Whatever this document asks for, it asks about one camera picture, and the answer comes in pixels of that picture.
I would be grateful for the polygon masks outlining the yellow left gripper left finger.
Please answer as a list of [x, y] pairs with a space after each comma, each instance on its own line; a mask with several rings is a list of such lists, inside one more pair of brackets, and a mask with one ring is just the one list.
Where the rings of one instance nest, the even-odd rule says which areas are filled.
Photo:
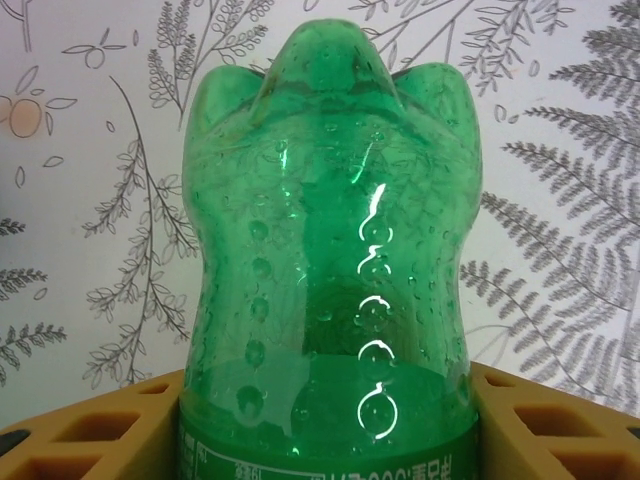
[[1, 430], [3, 479], [175, 479], [179, 370]]

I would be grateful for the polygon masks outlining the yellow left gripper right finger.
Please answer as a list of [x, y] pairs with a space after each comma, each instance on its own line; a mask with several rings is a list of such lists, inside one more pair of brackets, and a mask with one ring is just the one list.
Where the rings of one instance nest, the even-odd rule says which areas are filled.
[[471, 378], [482, 479], [639, 477], [637, 418], [479, 363]]

